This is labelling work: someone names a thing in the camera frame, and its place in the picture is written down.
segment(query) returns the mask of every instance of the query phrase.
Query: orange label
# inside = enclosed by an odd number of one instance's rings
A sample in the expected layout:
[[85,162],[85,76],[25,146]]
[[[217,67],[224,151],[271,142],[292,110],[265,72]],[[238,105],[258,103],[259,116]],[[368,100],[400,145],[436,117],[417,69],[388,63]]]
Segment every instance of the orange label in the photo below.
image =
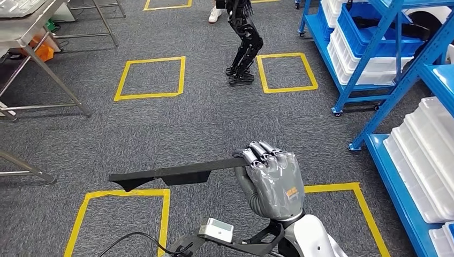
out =
[[291,189],[287,190],[286,194],[288,197],[291,197],[292,195],[298,193],[298,190],[296,187],[292,187]]

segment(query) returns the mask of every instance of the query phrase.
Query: metal table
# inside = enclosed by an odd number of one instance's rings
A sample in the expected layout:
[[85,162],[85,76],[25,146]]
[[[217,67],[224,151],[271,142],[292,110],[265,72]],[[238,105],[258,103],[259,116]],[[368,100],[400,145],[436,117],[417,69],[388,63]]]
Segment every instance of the metal table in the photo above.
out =
[[[46,21],[55,13],[55,11],[63,4],[64,0],[47,0],[38,10],[34,13],[23,17],[14,19],[0,19],[0,49],[1,48],[23,48],[28,56],[25,58],[18,68],[13,72],[12,76],[6,82],[6,84],[0,86],[0,97],[5,93],[8,87],[12,84],[13,80],[17,77],[19,72],[24,68],[30,59],[33,59],[39,67],[47,72],[54,80],[57,85],[63,89],[63,91],[72,100],[72,103],[64,104],[47,104],[47,105],[29,105],[22,107],[8,107],[1,108],[0,112],[10,120],[16,120],[17,117],[11,115],[8,111],[16,110],[31,110],[31,109],[48,109],[56,107],[72,107],[77,106],[85,116],[90,117],[90,112],[87,108],[76,98],[76,96],[69,90],[69,88],[60,80],[60,78],[53,73],[53,71],[44,63],[36,54],[35,50],[41,46],[47,37],[54,38],[52,33],[48,31],[45,26]],[[43,36],[41,41],[32,49],[28,44],[32,38],[38,33],[38,31],[44,28],[46,34]]]

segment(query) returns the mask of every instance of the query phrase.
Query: white sneaker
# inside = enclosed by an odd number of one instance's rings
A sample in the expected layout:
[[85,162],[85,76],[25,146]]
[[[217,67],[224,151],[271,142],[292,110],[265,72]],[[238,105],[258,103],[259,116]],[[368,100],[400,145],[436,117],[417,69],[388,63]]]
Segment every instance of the white sneaker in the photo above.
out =
[[219,18],[219,16],[221,16],[221,14],[222,14],[222,10],[214,7],[211,10],[211,14],[210,14],[210,18],[208,18],[208,22],[211,24],[217,22],[217,18]]

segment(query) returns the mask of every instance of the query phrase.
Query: yellow tape square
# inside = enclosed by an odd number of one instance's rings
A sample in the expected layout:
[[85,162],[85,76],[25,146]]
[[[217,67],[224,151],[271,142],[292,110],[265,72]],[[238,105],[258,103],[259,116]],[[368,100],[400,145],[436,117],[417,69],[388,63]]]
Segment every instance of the yellow tape square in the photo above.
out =
[[[279,58],[279,57],[301,57],[304,68],[306,69],[309,80],[311,81],[310,86],[300,86],[300,87],[283,87],[283,88],[268,88],[267,77],[265,75],[265,69],[263,68],[264,58]],[[286,93],[286,92],[296,92],[296,91],[305,91],[305,90],[315,90],[319,87],[317,81],[315,80],[314,74],[312,73],[309,62],[306,59],[306,55],[302,52],[290,52],[285,54],[270,54],[270,55],[257,55],[257,65],[259,67],[260,80],[262,81],[262,88],[265,94],[269,93]]]
[[176,6],[166,6],[166,7],[150,7],[151,0],[147,0],[145,3],[144,11],[154,11],[154,10],[163,10],[163,9],[176,9],[176,8],[187,8],[192,6],[192,0],[188,0],[187,4],[176,5]]
[[[170,189],[142,189],[142,190],[132,190],[130,192],[125,192],[124,190],[109,190],[109,191],[96,191],[85,194],[84,201],[79,208],[77,217],[75,218],[74,226],[71,231],[70,238],[68,240],[68,245],[65,250],[65,257],[71,257],[74,250],[75,241],[79,235],[80,227],[82,226],[82,221],[84,220],[85,211],[88,207],[88,202],[93,198],[99,198],[107,195],[113,196],[162,196],[162,213],[161,213],[161,227],[159,231],[159,243],[160,245],[165,246],[167,244],[167,229],[169,225],[169,210],[170,210]],[[164,254],[160,248],[158,248],[157,256]]]
[[304,192],[305,193],[320,193],[320,192],[334,192],[334,191],[348,191],[352,190],[358,200],[359,207],[361,208],[362,214],[366,219],[367,226],[370,229],[372,237],[377,244],[377,248],[379,249],[380,254],[382,257],[391,257],[389,255],[388,249],[384,244],[383,238],[379,232],[377,224],[375,224],[375,220],[370,213],[370,209],[367,206],[366,199],[361,192],[361,188],[359,187],[359,183],[345,183],[345,184],[329,184],[329,185],[314,185],[314,186],[305,186]]
[[[179,75],[177,92],[122,95],[123,86],[125,85],[126,77],[127,77],[128,71],[132,64],[169,62],[169,61],[180,61],[180,75]],[[123,70],[122,78],[120,79],[120,83],[118,84],[117,93],[115,94],[115,97],[113,98],[113,100],[115,102],[117,102],[120,100],[144,99],[144,98],[154,98],[154,97],[174,97],[174,96],[180,95],[183,93],[183,88],[184,88],[185,67],[186,67],[186,56],[127,61],[125,68]]]

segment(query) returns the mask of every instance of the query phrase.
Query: gray carpet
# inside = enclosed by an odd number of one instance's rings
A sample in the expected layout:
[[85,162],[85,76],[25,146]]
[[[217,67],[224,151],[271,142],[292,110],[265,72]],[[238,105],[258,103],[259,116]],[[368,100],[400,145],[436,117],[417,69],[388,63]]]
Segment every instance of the gray carpet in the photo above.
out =
[[[169,6],[181,1],[151,1]],[[126,173],[225,158],[251,140],[264,139],[297,153],[306,185],[359,182],[391,256],[415,256],[369,153],[350,153],[347,143],[373,112],[334,117],[330,108],[338,91],[315,44],[296,33],[301,11],[292,1],[254,4],[254,22],[264,38],[260,54],[303,52],[319,88],[264,94],[258,68],[246,87],[227,85],[224,69],[239,39],[221,20],[209,25],[210,1],[194,0],[191,8],[143,11],[145,1],[124,1],[128,17],[105,9],[119,39],[70,39],[65,51],[48,65],[93,112],[90,119],[76,108],[21,112],[15,123],[1,121],[0,146],[54,175],[46,185],[35,177],[0,178],[0,255],[63,255],[78,209],[87,192],[119,189],[110,173]],[[93,10],[59,34],[102,32]],[[127,61],[186,56],[183,94],[172,98],[114,102]],[[270,88],[308,84],[300,60],[264,59]],[[1,73],[17,65],[7,62]],[[131,66],[124,94],[175,91],[178,62]],[[415,86],[380,126],[389,132],[427,94]],[[53,81],[28,64],[2,102],[17,104],[66,101]],[[0,170],[18,169],[0,161]],[[236,227],[247,238],[266,226],[254,215],[231,170],[213,172],[206,184],[167,187],[161,181],[141,188],[170,188],[168,243],[195,229],[204,217]],[[123,234],[142,230],[158,236],[162,199],[109,196],[91,201],[76,241],[74,256],[96,256]],[[352,192],[311,193],[308,213],[317,215],[349,256],[379,256],[374,239]],[[108,256],[155,256],[146,238],[122,242]],[[250,256],[209,244],[199,256]]]

